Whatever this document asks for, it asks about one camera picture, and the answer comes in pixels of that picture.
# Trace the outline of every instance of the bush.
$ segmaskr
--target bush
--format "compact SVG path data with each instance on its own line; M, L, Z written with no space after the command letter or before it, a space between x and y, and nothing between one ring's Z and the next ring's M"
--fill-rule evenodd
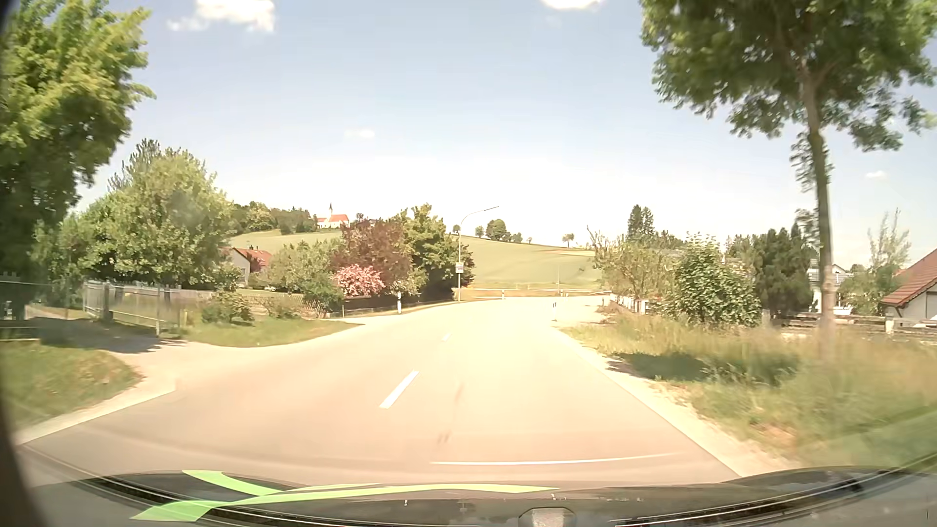
M230 324L234 319L241 319L244 322L252 321L254 316L250 312L250 304L243 295L221 291L212 296L212 299L201 310L201 319L207 323Z
M303 303L293 296L271 296L260 303L267 309L267 314L277 319L294 319L299 316Z

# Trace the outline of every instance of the tall grass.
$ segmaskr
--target tall grass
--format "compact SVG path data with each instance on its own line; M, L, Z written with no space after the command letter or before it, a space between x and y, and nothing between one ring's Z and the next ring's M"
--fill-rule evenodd
M919 342L843 331L821 361L813 336L630 313L570 333L732 432L811 464L896 465L937 451L937 348Z

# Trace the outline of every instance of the house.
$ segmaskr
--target house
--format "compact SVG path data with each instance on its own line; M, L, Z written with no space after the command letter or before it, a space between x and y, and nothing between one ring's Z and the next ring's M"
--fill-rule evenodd
M848 315L853 312L853 309L847 306L843 306L840 299L839 289L842 283L846 279L853 277L853 273L843 269L839 265L833 263L833 283L836 286L836 306L833 308L833 311L838 315ZM819 309L821 305L821 293L820 293L820 268L816 259L811 259L811 268L807 269L807 278L811 282L811 289L813 290L813 302L814 305Z
M231 259L231 263L241 269L244 274L242 285L247 285L247 279L251 273L259 273L270 265L270 259L274 257L266 250L257 248L224 248L222 251Z
M901 286L882 299L885 315L937 320L937 249L900 273Z
M329 203L328 214L317 214L316 219L319 221L320 229L337 229L342 225L349 224L349 216L347 214L335 214L332 211L331 203Z

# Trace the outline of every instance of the grassy hill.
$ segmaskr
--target grassy hill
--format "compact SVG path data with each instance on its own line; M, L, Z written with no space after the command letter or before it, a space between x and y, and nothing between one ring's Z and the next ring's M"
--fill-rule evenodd
M234 247L256 248L277 252L287 244L301 240L316 243L338 232L280 234L279 231L247 233L231 239ZM474 236L462 236L475 260L474 287L537 289L555 287L594 287L599 271L592 268L591 251L536 244L493 242Z

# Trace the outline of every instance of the wooden fence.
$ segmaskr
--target wooden fence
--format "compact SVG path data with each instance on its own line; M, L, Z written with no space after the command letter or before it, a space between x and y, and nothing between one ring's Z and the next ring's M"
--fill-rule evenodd
M798 313L771 319L771 325L785 330L810 330L820 322L820 313ZM937 339L937 320L911 320L868 315L836 315L836 324L846 330Z

